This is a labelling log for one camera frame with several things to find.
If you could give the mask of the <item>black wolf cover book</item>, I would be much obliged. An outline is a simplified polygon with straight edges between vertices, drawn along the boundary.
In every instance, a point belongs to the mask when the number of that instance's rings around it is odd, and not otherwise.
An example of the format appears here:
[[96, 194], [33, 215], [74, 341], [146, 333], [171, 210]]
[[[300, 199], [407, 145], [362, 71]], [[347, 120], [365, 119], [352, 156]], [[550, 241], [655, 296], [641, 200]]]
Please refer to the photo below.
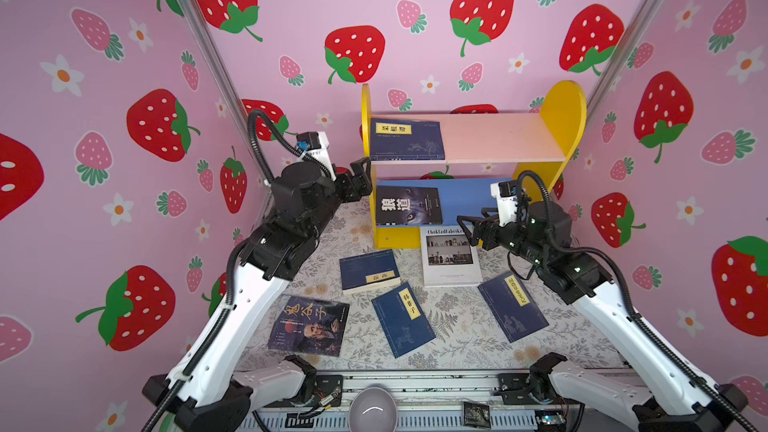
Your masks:
[[424, 226], [443, 223], [437, 188], [379, 185], [376, 188], [377, 226]]

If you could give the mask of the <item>dark blue thick book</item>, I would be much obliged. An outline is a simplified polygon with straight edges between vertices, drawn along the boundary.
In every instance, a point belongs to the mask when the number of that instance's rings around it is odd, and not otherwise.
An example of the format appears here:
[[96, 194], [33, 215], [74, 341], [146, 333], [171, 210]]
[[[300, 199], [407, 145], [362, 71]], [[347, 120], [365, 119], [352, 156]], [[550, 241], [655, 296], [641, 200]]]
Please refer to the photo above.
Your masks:
[[373, 118], [369, 152], [373, 161], [444, 161], [441, 124]]

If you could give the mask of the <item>blue book yellow label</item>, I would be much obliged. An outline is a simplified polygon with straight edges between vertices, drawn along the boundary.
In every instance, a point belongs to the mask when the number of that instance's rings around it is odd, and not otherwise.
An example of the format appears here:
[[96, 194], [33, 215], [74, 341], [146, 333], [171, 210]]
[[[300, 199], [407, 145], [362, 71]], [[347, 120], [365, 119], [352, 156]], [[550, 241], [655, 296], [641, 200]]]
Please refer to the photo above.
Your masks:
[[409, 283], [375, 297], [372, 305], [395, 358], [436, 338]]

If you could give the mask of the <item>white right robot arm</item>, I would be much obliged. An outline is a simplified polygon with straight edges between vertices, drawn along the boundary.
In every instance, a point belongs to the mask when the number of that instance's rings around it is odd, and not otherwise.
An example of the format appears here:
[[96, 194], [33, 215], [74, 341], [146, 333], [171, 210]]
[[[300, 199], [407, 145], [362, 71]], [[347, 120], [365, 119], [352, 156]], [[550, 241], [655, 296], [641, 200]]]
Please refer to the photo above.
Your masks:
[[734, 423], [754, 430], [742, 413], [748, 404], [744, 393], [733, 384], [716, 383], [645, 321], [612, 259], [595, 248], [572, 246], [571, 219], [563, 211], [537, 202], [525, 217], [507, 223], [489, 214], [457, 221], [471, 244], [503, 247], [528, 261], [550, 290], [611, 342], [644, 384], [635, 390], [549, 353], [530, 368], [529, 389], [537, 399], [575, 400], [634, 431], [725, 431]]

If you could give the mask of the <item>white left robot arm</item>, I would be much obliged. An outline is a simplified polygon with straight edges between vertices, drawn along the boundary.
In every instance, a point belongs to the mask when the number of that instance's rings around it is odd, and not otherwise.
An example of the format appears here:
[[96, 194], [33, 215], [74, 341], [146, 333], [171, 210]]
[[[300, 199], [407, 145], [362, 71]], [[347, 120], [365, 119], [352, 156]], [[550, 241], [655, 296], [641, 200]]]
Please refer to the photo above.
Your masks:
[[170, 414], [182, 431], [235, 431], [265, 405], [310, 395], [316, 371], [295, 356], [258, 371], [251, 385], [236, 379], [234, 371], [265, 314], [315, 252], [338, 208], [372, 191], [368, 157], [336, 178], [322, 163], [306, 160], [287, 166], [272, 181], [272, 209], [227, 259], [224, 298], [190, 352], [167, 375], [145, 383], [142, 393], [156, 409], [144, 430], [154, 430]]

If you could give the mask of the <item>blue book under stack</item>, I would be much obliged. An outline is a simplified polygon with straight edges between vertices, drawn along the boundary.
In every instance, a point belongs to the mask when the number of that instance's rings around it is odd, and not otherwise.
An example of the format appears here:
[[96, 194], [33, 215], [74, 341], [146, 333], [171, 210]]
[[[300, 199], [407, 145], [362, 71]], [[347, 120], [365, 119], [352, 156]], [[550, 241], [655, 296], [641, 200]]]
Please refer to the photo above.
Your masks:
[[345, 295], [401, 283], [392, 250], [342, 258], [339, 266], [342, 292]]

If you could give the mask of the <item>navy book right side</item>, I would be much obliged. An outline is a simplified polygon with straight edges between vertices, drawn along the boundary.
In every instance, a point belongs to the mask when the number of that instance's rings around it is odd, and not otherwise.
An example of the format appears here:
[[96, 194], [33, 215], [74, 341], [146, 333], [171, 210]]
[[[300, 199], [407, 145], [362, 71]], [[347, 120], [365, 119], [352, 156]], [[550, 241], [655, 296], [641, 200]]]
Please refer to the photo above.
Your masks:
[[538, 305], [513, 272], [481, 283], [478, 290], [510, 343], [549, 326]]

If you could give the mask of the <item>white photo cover book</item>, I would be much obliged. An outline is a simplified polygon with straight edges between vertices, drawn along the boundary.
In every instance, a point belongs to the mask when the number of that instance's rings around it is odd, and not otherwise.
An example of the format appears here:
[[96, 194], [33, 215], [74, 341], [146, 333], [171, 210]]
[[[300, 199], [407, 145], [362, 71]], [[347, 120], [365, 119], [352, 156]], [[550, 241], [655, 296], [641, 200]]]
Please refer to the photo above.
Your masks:
[[477, 249], [460, 226], [420, 228], [425, 287], [475, 287], [483, 278]]

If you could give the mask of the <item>yellow wooden bookshelf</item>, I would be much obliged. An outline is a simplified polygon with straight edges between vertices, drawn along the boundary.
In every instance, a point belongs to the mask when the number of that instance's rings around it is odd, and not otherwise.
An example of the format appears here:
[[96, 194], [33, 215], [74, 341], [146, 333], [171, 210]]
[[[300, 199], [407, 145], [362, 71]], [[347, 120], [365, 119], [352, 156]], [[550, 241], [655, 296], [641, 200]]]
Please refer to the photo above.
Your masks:
[[[374, 189], [376, 166], [515, 164], [513, 179], [525, 170], [538, 174], [548, 192], [568, 165], [586, 127], [587, 101], [582, 87], [575, 81], [556, 83], [545, 96], [540, 113], [497, 114], [404, 114], [374, 115], [368, 84], [362, 85], [361, 127], [365, 156], [370, 156], [371, 120], [392, 119], [434, 121], [440, 123], [445, 160], [372, 161]], [[420, 232], [415, 226], [376, 225], [377, 197], [370, 199], [373, 245], [376, 249], [418, 249]]]

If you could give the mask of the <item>dark portrait cover book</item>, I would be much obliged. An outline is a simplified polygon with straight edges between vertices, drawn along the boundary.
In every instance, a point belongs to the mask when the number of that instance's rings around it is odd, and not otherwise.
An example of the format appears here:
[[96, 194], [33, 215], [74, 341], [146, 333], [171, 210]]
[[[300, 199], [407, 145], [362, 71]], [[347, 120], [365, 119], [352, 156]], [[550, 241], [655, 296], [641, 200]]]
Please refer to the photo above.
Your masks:
[[271, 330], [270, 350], [338, 357], [350, 305], [290, 296]]

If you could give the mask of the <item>small black circuit board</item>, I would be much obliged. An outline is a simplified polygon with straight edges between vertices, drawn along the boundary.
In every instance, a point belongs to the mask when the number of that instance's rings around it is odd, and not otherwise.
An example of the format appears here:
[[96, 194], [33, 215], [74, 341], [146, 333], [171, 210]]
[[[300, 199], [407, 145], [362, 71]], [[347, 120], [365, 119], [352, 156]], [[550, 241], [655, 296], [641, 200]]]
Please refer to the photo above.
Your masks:
[[476, 429], [490, 430], [491, 413], [490, 407], [486, 404], [465, 401], [462, 403], [463, 425]]

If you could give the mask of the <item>grey bowl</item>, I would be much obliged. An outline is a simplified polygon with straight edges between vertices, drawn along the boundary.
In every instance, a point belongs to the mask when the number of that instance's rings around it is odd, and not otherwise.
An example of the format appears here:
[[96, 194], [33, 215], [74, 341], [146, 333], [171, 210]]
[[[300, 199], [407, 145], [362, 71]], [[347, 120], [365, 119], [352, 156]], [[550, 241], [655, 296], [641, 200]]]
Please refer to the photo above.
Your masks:
[[397, 405], [386, 389], [371, 386], [352, 401], [348, 419], [351, 432], [394, 432], [398, 426]]

